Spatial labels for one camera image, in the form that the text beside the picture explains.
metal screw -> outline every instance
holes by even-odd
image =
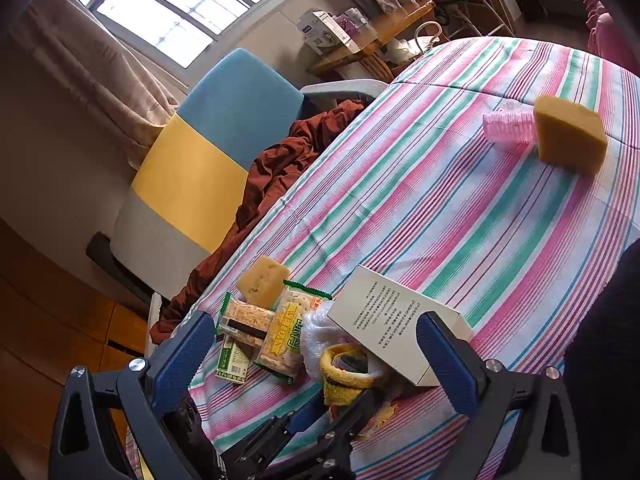
[[[74,366],[71,370],[71,375],[73,375],[73,377],[82,377],[85,371],[86,368],[84,368],[82,365]]]
[[[498,361],[498,359],[487,359],[487,361],[484,362],[484,366],[492,372],[499,372],[504,368],[504,365]]]
[[[555,368],[553,366],[546,367],[545,374],[549,379],[559,379],[560,378],[560,372],[558,371],[557,368]]]
[[[143,358],[136,358],[129,361],[129,370],[133,370],[134,372],[139,372],[146,365],[146,361]]]

striped tablecloth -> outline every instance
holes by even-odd
[[[556,94],[597,110],[609,135],[596,179],[538,160],[536,149],[493,146],[482,114],[503,98],[531,105]],[[331,293],[363,264],[458,309],[483,358],[511,370],[562,369],[562,352],[639,236],[639,80],[579,50],[513,38],[444,44],[363,112],[268,213],[199,302],[217,314],[259,254],[293,279]],[[305,374],[286,386],[257,367],[237,386],[214,377],[219,345],[191,384],[219,451],[268,415],[319,389]],[[392,420],[357,443],[361,480],[434,471],[465,423],[441,388],[399,402]],[[479,478],[504,451],[509,418]],[[320,420],[284,456],[315,442]]]

yellow sponge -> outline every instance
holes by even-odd
[[[236,286],[247,303],[271,308],[284,290],[283,280],[289,277],[289,269],[268,256],[260,256],[238,278]]]
[[[578,173],[596,174],[607,153],[597,112],[552,95],[533,103],[540,160]]]

chair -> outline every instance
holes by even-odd
[[[513,31],[510,29],[509,25],[504,22],[504,20],[500,17],[500,14],[495,12],[495,9],[492,7],[488,0],[437,0],[437,4],[443,7],[451,7],[452,13],[450,14],[450,16],[462,22],[462,26],[458,30],[449,34],[449,39],[452,39],[455,35],[459,34],[465,28],[470,28],[476,36],[492,36],[499,30],[504,28],[507,31],[507,34],[513,37]],[[485,9],[489,9],[489,11],[498,21],[497,27],[489,31],[487,34],[482,34],[482,32],[478,30],[478,28],[469,18],[467,6],[484,7]]]
[[[298,90],[234,50],[193,88],[146,156],[116,219],[112,254],[101,234],[87,254],[146,304],[153,291],[173,297],[234,222],[254,158],[287,135],[309,100],[369,103],[385,88],[349,80]]]

chair armrest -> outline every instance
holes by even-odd
[[[385,91],[387,83],[376,79],[347,79],[302,87],[309,99],[358,99],[368,105]]]

